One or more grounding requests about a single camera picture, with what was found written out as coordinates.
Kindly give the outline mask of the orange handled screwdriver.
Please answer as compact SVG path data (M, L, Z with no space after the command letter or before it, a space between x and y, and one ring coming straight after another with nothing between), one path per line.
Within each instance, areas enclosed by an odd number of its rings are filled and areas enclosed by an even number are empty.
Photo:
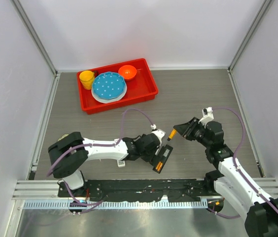
M171 133L169 134L167 141L171 141L173 139L173 137L176 135L177 131L175 129L173 129L171 131Z

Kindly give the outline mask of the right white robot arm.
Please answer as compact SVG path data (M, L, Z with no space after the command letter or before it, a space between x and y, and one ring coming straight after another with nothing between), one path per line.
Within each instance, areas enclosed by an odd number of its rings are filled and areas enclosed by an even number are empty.
M204 189L209 195L219 193L237 211L250 237L278 237L278 198L264 191L242 168L224 143L222 125L216 121L202 124L197 118L174 126L179 135L205 147L215 171L206 174Z

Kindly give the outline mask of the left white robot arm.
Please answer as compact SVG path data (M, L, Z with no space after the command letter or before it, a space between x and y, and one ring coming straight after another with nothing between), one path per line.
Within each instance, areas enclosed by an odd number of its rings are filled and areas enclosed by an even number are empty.
M86 161L113 159L118 163L142 159L153 163L162 145L165 132L156 129L136 138L119 138L113 141L97 141L83 138L73 132L48 148L51 162L47 175L62 179L75 197L86 192L86 184L80 166Z

